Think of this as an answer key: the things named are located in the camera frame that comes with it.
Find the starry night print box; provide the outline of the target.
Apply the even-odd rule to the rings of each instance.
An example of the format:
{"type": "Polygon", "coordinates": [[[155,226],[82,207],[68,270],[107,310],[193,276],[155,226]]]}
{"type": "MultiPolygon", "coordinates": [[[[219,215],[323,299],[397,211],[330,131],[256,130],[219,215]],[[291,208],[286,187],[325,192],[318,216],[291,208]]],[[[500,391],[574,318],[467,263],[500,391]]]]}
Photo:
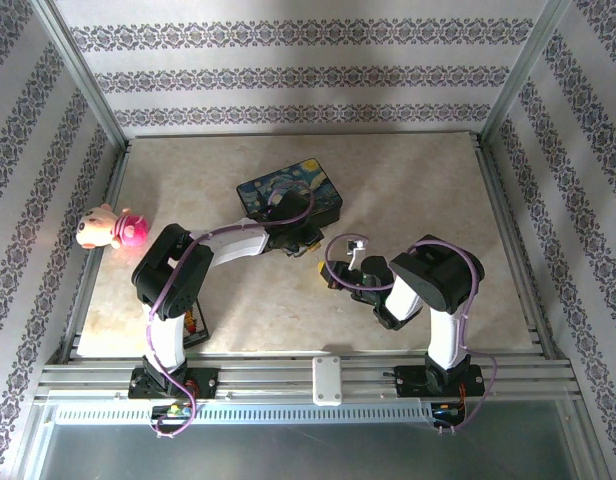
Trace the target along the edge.
{"type": "Polygon", "coordinates": [[[308,196],[311,191],[315,204],[310,220],[319,228],[329,226],[340,218],[343,199],[334,184],[315,158],[295,163],[265,174],[236,187],[236,192],[247,214],[252,214],[268,204],[281,200],[283,184],[302,181],[307,187],[293,185],[292,189],[308,196]]]}

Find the black device with yellow-red label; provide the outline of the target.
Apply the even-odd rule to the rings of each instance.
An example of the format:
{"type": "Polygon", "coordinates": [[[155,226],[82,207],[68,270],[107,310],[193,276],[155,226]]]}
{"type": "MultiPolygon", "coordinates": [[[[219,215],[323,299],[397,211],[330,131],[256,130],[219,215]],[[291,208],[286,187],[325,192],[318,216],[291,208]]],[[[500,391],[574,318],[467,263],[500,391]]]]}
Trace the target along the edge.
{"type": "Polygon", "coordinates": [[[195,301],[184,315],[183,346],[185,349],[189,349],[209,339],[210,332],[201,311],[199,301],[195,301]]]}

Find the pink cream plush toy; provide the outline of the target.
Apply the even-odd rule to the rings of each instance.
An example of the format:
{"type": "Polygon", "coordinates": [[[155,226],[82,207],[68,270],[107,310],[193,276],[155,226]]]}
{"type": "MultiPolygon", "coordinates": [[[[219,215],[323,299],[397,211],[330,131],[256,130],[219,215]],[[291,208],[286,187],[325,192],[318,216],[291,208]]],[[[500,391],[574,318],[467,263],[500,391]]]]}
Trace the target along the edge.
{"type": "Polygon", "coordinates": [[[130,208],[116,214],[109,204],[103,203],[82,215],[75,238],[84,249],[139,247],[146,241],[149,229],[143,215],[135,215],[130,208]]]}

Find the connector board with coloured plugs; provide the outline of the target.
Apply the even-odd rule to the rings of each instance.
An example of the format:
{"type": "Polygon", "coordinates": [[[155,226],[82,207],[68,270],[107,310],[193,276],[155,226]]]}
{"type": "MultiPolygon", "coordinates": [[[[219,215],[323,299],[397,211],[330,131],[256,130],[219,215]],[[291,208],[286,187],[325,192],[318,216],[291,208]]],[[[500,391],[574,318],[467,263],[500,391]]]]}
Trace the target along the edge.
{"type": "Polygon", "coordinates": [[[151,419],[185,421],[192,416],[190,403],[173,403],[170,405],[158,405],[152,408],[151,419]]]}

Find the aluminium back rail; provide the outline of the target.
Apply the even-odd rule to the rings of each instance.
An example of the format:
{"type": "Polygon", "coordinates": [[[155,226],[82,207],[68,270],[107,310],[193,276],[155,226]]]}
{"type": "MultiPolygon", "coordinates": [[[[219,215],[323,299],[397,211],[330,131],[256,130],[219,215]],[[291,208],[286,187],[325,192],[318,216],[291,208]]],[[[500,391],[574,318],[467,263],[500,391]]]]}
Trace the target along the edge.
{"type": "Polygon", "coordinates": [[[446,134],[468,134],[478,140],[481,134],[471,130],[420,130],[420,131],[315,131],[315,132],[254,132],[254,133],[180,133],[163,135],[138,135],[128,138],[127,143],[138,140],[161,140],[161,139],[209,139],[209,138],[258,138],[258,137],[300,137],[300,136],[354,136],[354,135],[446,135],[446,134]]]}

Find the white plastic rail bracket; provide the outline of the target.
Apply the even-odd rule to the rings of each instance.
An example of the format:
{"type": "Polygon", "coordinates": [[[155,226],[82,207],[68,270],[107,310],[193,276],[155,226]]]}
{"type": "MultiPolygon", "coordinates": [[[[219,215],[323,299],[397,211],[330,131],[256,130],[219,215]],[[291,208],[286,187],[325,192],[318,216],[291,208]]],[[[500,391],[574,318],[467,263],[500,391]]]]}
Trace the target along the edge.
{"type": "Polygon", "coordinates": [[[312,398],[317,406],[339,406],[343,400],[341,358],[322,355],[312,359],[312,398]]]}

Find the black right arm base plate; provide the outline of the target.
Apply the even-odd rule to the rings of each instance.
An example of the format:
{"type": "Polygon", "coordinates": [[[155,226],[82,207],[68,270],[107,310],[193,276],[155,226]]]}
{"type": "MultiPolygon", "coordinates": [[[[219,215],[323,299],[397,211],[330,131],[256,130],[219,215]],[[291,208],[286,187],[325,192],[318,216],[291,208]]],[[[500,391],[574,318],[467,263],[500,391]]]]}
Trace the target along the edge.
{"type": "Polygon", "coordinates": [[[423,365],[397,366],[394,368],[394,378],[399,398],[459,397],[461,386],[468,397],[479,397],[485,393],[485,383],[478,365],[469,366],[449,384],[443,381],[439,371],[423,365]]]}

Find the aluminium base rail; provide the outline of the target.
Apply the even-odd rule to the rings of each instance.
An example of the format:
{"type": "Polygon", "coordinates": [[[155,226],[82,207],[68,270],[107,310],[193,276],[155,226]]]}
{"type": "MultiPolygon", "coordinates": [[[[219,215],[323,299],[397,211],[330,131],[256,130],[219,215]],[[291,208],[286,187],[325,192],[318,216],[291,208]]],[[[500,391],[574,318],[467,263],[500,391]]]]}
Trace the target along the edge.
{"type": "MultiPolygon", "coordinates": [[[[341,356],[342,393],[347,403],[388,402],[397,398],[388,373],[399,365],[422,365],[421,355],[341,356]]],[[[497,368],[484,358],[485,379],[494,377],[491,401],[565,400],[582,398],[568,360],[547,360],[536,352],[503,354],[497,368]]],[[[34,393],[37,402],[57,400],[125,400],[138,359],[75,359],[42,369],[34,393]]],[[[192,367],[216,368],[218,402],[307,404],[312,401],[312,357],[194,355],[192,367]]]]}

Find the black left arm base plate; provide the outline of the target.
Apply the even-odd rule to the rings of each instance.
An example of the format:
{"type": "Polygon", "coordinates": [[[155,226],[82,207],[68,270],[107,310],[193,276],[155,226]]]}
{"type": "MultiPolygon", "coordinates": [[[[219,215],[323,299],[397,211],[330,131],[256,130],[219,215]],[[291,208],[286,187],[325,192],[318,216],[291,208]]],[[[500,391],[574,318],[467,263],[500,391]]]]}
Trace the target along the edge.
{"type": "Polygon", "coordinates": [[[143,367],[135,368],[131,373],[128,398],[133,400],[189,399],[189,394],[196,400],[214,399],[218,387],[216,368],[192,368],[179,370],[172,374],[174,381],[163,374],[143,367]]]}

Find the aluminium frame post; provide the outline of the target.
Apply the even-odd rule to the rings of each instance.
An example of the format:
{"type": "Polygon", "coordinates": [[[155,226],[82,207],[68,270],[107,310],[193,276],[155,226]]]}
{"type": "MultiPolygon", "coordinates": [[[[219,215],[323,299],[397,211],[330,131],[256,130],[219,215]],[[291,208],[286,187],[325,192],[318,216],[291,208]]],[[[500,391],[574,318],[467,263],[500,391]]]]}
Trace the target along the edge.
{"type": "Polygon", "coordinates": [[[94,74],[80,52],[55,1],[28,1],[49,34],[50,39],[54,42],[72,79],[84,94],[98,123],[105,130],[109,140],[116,147],[125,150],[128,145],[128,139],[116,120],[112,108],[105,99],[94,74]]]}
{"type": "Polygon", "coordinates": [[[482,148],[492,143],[499,125],[503,122],[508,110],[517,98],[518,92],[527,81],[534,65],[571,2],[572,0],[546,1],[478,135],[479,145],[482,148]]]}

